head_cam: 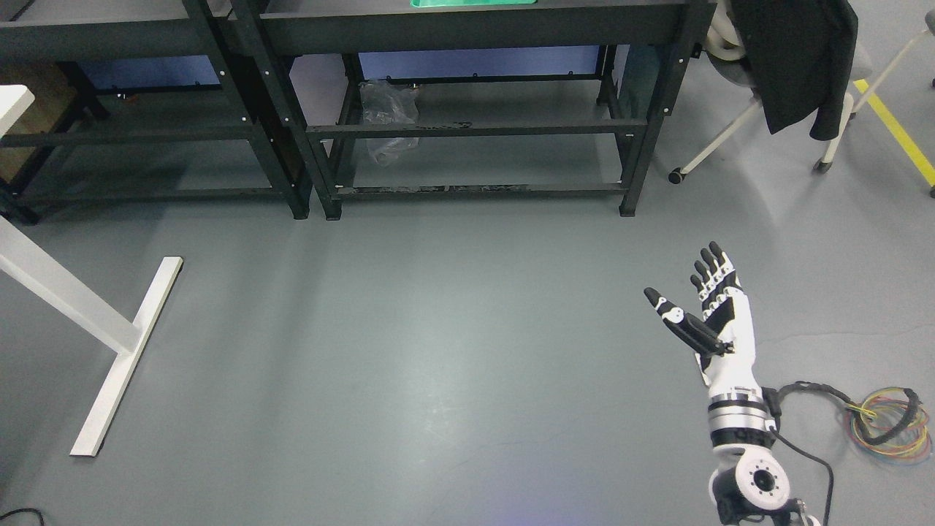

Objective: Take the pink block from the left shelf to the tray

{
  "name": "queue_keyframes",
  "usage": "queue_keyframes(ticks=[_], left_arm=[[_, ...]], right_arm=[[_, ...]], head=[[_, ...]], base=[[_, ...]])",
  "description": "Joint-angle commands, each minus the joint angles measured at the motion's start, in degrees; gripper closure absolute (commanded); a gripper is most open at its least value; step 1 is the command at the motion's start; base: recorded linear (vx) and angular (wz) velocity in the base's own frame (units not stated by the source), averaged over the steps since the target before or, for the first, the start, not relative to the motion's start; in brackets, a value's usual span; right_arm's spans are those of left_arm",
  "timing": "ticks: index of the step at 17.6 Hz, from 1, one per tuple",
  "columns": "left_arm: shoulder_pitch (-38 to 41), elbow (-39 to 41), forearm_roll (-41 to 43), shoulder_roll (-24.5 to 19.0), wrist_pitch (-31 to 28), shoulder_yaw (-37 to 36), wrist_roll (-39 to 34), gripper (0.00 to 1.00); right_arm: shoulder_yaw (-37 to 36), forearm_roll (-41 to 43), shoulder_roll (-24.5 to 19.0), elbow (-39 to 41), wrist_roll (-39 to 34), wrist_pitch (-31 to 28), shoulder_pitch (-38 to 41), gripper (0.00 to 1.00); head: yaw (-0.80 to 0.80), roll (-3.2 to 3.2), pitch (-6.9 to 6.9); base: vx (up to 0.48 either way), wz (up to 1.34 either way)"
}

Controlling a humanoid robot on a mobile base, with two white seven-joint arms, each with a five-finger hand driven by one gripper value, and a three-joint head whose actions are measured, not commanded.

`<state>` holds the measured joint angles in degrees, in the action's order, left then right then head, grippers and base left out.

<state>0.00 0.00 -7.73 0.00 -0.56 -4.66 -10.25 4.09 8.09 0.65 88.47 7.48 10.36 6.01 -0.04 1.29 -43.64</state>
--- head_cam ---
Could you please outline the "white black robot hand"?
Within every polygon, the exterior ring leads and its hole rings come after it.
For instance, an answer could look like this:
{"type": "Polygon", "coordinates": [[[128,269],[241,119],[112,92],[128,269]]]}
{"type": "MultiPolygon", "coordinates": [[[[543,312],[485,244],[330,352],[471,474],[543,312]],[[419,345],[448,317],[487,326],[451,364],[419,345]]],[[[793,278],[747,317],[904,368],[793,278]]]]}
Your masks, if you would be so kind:
{"type": "Polygon", "coordinates": [[[694,316],[652,287],[644,289],[664,325],[695,353],[708,396],[746,392],[762,396],[752,373],[757,353],[750,300],[727,253],[711,242],[694,263],[701,316],[694,316]]]}

